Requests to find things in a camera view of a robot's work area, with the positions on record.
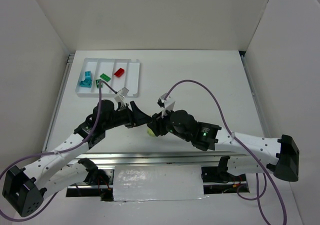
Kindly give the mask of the lime small lego piece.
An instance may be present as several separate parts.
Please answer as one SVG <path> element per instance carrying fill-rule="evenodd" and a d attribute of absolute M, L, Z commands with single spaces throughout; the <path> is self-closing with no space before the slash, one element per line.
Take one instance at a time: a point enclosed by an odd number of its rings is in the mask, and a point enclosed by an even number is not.
<path fill-rule="evenodd" d="M 154 132 L 153 132 L 150 128 L 147 129 L 147 134 L 148 134 L 149 136 L 151 136 L 151 137 L 155 137 L 155 136 L 156 136 L 156 135 L 154 134 Z"/>

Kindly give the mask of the dark green 2x4 lego brick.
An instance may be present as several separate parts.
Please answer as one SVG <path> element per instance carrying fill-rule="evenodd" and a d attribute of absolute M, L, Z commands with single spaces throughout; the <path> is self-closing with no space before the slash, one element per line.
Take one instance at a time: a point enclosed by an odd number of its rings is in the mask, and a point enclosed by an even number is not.
<path fill-rule="evenodd" d="M 109 82 L 111 80 L 111 78 L 105 73 L 102 73 L 99 77 L 106 82 Z"/>

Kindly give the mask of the red half-round lego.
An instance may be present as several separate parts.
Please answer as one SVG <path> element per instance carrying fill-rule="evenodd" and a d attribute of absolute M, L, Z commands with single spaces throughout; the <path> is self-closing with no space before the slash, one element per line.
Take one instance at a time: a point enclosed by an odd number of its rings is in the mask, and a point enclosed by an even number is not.
<path fill-rule="evenodd" d="M 125 73 L 125 70 L 121 67 L 115 73 L 114 76 L 120 78 Z"/>

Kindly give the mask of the teal 2x4 lego brick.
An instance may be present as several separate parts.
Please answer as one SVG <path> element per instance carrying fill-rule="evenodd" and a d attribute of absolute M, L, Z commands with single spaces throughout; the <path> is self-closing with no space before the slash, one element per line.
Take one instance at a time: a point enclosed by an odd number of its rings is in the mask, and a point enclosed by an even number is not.
<path fill-rule="evenodd" d="M 79 86 L 82 88 L 91 88 L 92 87 L 92 80 L 85 79 L 80 81 Z"/>

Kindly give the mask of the teal frog lily lego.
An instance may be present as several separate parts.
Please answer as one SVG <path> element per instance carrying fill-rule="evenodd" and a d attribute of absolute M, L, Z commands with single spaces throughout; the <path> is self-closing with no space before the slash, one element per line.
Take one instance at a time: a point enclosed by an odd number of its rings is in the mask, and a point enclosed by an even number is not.
<path fill-rule="evenodd" d="M 92 81 L 92 72 L 90 70 L 84 72 L 84 79 L 86 81 Z"/>

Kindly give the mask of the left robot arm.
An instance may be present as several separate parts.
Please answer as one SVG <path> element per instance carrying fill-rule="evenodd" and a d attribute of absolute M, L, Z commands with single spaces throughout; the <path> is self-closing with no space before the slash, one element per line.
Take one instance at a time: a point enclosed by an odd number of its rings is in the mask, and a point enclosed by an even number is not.
<path fill-rule="evenodd" d="M 23 168 L 16 162 L 9 165 L 0 175 L 4 178 L 3 197 L 25 221 L 44 201 L 52 176 L 103 140 L 107 130 L 119 126 L 139 127 L 151 120 L 134 101 L 118 108 L 108 99 L 99 101 L 92 114 L 56 149 L 35 154 L 37 160 Z"/>

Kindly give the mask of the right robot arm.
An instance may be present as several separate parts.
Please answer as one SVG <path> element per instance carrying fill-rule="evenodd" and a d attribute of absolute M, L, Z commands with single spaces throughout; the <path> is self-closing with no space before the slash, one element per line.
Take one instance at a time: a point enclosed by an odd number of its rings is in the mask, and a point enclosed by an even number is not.
<path fill-rule="evenodd" d="M 271 173 L 287 182 L 297 182 L 299 179 L 300 151 L 289 135 L 265 138 L 228 132 L 219 125 L 195 120 L 185 110 L 168 111 L 166 115 L 156 113 L 147 126 L 157 137 L 170 133 L 201 151 L 228 151 L 245 155 L 244 159 L 222 157 L 218 167 L 223 174 Z"/>

